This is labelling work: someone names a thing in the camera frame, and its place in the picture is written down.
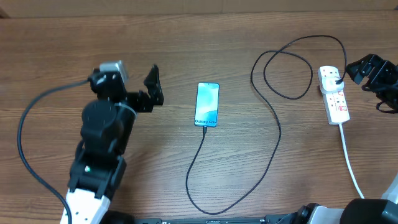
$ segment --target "wooden table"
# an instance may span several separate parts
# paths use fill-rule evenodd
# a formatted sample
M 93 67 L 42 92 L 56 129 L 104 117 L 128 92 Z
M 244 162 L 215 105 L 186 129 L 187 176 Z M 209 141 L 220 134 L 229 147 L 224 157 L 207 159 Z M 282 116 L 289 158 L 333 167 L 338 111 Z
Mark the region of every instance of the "wooden table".
M 156 63 L 165 103 L 139 115 L 111 209 L 141 218 L 209 217 L 185 192 L 185 174 L 202 135 L 193 125 L 198 82 L 220 84 L 220 112 L 219 125 L 208 130 L 191 171 L 190 191 L 205 210 L 226 208 L 260 178 L 278 137 L 270 109 L 249 84 L 254 61 L 263 51 L 313 34 L 339 38 L 348 62 L 370 53 L 398 62 L 397 11 L 0 20 L 0 223 L 58 223 L 63 209 L 19 159 L 16 134 L 24 108 L 40 92 L 82 80 L 101 62 L 119 59 L 131 76 L 129 91 L 146 90 L 142 82 Z M 294 212 L 310 202 L 341 208 L 358 197 L 338 127 L 328 124 L 318 89 L 318 67 L 343 69 L 340 46 L 316 38 L 289 51 L 310 61 L 313 85 L 302 99 L 283 99 L 262 79 L 270 55 L 259 62 L 254 81 L 279 115 L 282 140 L 258 188 L 219 217 Z M 283 94 L 297 96 L 310 71 L 301 60 L 280 55 L 268 77 Z M 365 197 L 380 198 L 398 172 L 398 117 L 376 111 L 375 94 L 361 91 L 349 77 L 345 92 L 351 164 Z M 25 122 L 28 161 L 64 195 L 80 140 L 81 111 L 95 98 L 88 85 L 53 94 Z

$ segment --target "white cord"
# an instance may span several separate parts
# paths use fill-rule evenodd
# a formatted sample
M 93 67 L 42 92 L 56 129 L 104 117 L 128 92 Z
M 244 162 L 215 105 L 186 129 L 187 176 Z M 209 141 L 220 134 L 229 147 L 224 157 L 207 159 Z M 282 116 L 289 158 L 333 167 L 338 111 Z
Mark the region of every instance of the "white cord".
M 137 119 L 137 112 L 136 112 L 135 110 L 133 110 L 131 107 L 129 107 L 128 105 L 122 104 L 121 102 L 115 103 L 114 105 L 115 105 L 115 106 L 121 106 L 121 107 L 124 107 L 124 108 L 126 108 L 126 109 L 131 110 L 131 112 L 132 112 L 132 113 L 134 114 L 134 116 L 135 116 L 134 120 Z
M 338 124 L 338 127 L 340 128 L 341 142 L 343 143 L 344 157 L 346 158 L 346 163 L 347 163 L 349 174 L 351 175 L 351 178 L 352 178 L 352 180 L 354 182 L 354 186 L 355 186 L 356 191 L 358 192 L 359 196 L 361 197 L 361 199 L 365 199 L 365 197 L 363 196 L 363 194 L 361 192 L 361 189 L 359 189 L 358 184 L 356 183 L 353 170 L 351 168 L 351 165 L 349 164 L 349 159 L 348 159 L 348 154 L 347 154 L 347 147 L 346 147 L 346 140 L 344 138 L 344 132 L 343 132 L 343 125 L 340 123 L 340 124 Z

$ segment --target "wall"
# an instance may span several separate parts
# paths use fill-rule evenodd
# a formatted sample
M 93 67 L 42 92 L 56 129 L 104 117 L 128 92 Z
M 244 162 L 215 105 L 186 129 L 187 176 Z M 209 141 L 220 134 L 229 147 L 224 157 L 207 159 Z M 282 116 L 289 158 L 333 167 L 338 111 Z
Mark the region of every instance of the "wall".
M 0 8 L 11 18 L 392 10 L 397 6 L 398 0 L 0 0 Z

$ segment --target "power strip socket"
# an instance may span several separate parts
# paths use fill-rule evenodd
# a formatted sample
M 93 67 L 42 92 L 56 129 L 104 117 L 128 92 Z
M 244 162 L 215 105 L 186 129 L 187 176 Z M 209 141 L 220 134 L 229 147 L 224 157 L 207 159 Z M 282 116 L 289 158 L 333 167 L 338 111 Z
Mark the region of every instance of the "power strip socket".
M 332 66 L 322 66 L 318 70 L 318 77 L 329 124 L 340 124 L 348 121 L 349 113 L 343 91 L 344 82 L 340 85 L 335 84 L 335 81 L 340 79 L 338 69 Z M 330 80 L 333 80 L 333 82 L 325 85 L 325 82 Z

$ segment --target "phone screen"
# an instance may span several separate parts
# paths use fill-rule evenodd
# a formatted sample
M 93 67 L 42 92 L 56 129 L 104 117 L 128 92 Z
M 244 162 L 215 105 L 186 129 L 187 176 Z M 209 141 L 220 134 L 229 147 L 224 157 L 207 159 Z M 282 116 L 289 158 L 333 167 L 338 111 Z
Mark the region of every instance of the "phone screen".
M 198 84 L 197 108 L 195 110 L 196 126 L 217 126 L 219 92 L 220 85 L 218 83 Z

